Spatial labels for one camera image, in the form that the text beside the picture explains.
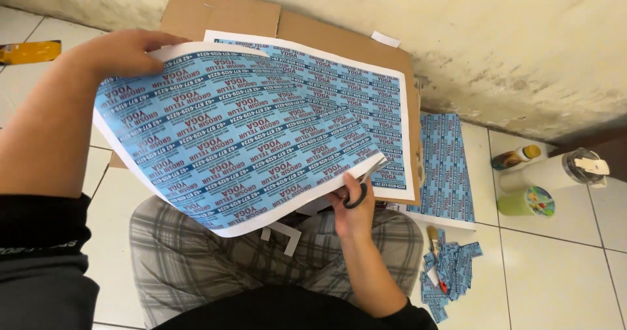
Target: green container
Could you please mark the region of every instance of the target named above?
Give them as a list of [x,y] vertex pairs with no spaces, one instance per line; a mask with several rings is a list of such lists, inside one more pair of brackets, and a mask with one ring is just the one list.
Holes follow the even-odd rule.
[[498,211],[507,216],[551,217],[555,213],[555,202],[551,195],[538,186],[512,192],[497,201]]

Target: plaid pants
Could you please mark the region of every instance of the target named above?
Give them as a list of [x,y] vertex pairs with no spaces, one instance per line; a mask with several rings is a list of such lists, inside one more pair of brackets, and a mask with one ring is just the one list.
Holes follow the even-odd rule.
[[[354,303],[333,212],[304,218],[292,224],[302,235],[288,257],[283,251],[289,237],[281,233],[272,231],[268,242],[260,238],[261,230],[218,237],[160,198],[146,199],[130,220],[145,326],[265,284],[295,284]],[[372,239],[396,284],[410,295],[423,249],[416,223],[399,212],[376,210]]]

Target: white bottle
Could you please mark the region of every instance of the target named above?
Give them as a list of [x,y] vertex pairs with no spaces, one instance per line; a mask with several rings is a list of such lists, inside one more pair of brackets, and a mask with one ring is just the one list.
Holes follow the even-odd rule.
[[506,193],[540,186],[547,190],[588,184],[606,186],[609,168],[594,152],[579,148],[550,159],[537,161],[500,176],[498,185]]

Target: white tile floor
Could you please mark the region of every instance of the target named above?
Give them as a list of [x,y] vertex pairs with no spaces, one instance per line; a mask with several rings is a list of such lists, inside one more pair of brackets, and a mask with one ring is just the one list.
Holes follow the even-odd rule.
[[[102,31],[0,8],[0,44],[60,39],[63,49]],[[49,66],[9,66],[0,73],[0,127]],[[499,214],[498,173],[490,157],[531,143],[526,139],[462,125],[477,230],[447,229],[450,241],[478,241],[473,287],[446,310],[440,329],[625,329],[627,312],[627,183],[609,180],[604,190],[585,186],[551,191],[551,219]],[[545,144],[536,143],[544,153]],[[83,191],[93,196],[88,226],[93,237],[87,275],[101,286],[95,329],[143,327],[132,282],[128,222],[150,192],[128,170],[106,168],[111,151],[97,130],[91,138]],[[425,226],[420,224],[426,236]],[[419,285],[411,300],[420,306]]]

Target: black sleeve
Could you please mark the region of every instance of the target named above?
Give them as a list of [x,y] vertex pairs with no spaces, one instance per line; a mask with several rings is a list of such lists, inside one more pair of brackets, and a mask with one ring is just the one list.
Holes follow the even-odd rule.
[[381,318],[381,321],[393,329],[438,330],[438,326],[435,325],[429,312],[425,308],[412,306],[409,298],[407,298],[407,304],[403,309]]
[[0,262],[80,255],[91,237],[85,225],[90,201],[84,194],[77,199],[0,195]]
[[91,329],[99,288],[80,252],[89,203],[0,195],[2,329]]

